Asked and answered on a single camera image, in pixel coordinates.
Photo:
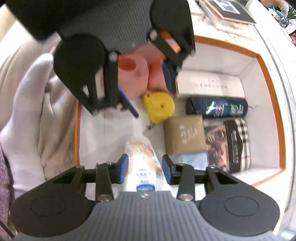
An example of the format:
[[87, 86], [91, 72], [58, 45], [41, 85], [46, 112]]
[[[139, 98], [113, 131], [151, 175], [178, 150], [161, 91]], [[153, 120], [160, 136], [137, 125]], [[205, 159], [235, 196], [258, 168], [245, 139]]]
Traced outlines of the white gloved hand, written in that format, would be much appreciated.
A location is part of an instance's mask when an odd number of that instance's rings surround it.
[[27, 191], [45, 181], [38, 141], [45, 87], [52, 68], [50, 53], [34, 61], [16, 90], [11, 117], [1, 131], [1, 148], [16, 190]]

